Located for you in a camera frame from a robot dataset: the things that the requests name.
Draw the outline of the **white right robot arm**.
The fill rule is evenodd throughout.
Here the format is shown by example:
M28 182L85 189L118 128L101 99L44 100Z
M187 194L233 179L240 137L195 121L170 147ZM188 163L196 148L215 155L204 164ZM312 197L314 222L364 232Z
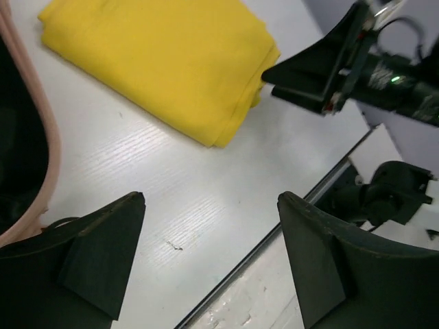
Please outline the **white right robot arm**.
M425 33L412 18L400 22L418 37L416 59L383 50L377 15L356 1L341 21L314 45L263 72L272 95L314 114L342 110L349 100L438 125L438 47L423 54ZM344 221L369 221L379 227L392 220L406 224L421 206L432 203L432 174L401 161L380 165L371 181L334 192L325 210Z

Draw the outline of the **yellow cloth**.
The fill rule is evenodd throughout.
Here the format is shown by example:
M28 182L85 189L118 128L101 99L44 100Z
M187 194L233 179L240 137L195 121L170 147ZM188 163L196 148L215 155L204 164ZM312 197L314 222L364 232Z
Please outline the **yellow cloth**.
M280 52L240 1L52 1L43 44L164 123L225 147Z

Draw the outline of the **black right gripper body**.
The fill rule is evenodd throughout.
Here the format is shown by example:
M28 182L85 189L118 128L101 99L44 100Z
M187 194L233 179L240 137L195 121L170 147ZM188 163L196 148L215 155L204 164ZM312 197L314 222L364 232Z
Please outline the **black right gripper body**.
M329 60L330 97L323 114L340 111L347 99L438 126L438 51L417 64L404 56L373 54L362 44Z

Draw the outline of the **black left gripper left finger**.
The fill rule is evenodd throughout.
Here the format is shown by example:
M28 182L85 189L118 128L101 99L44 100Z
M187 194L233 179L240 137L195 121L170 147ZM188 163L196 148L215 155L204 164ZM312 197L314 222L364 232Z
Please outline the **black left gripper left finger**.
M145 198L131 192L1 248L2 328L110 328L118 320Z

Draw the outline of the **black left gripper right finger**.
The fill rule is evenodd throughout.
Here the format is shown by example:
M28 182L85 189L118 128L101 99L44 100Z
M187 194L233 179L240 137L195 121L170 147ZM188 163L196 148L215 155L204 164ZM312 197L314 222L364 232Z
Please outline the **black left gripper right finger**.
M369 233L290 192L278 212L304 327L438 327L437 251Z

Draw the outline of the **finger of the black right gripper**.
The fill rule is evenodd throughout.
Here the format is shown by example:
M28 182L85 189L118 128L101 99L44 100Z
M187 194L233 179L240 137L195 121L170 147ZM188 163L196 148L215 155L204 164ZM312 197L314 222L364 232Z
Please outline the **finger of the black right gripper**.
M366 1L356 1L325 37L264 71L262 80L289 88L322 88L323 84L335 82L340 70L353 66L369 18Z
M340 111L336 83L329 82L317 88L289 88L273 84L271 95L292 103L314 114L327 115Z

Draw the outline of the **pink hard-shell suitcase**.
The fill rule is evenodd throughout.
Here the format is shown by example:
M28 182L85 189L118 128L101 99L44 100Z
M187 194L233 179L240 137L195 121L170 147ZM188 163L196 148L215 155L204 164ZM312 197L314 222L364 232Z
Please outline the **pink hard-shell suitcase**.
M60 135L37 72L1 2L1 245L40 233L60 172Z

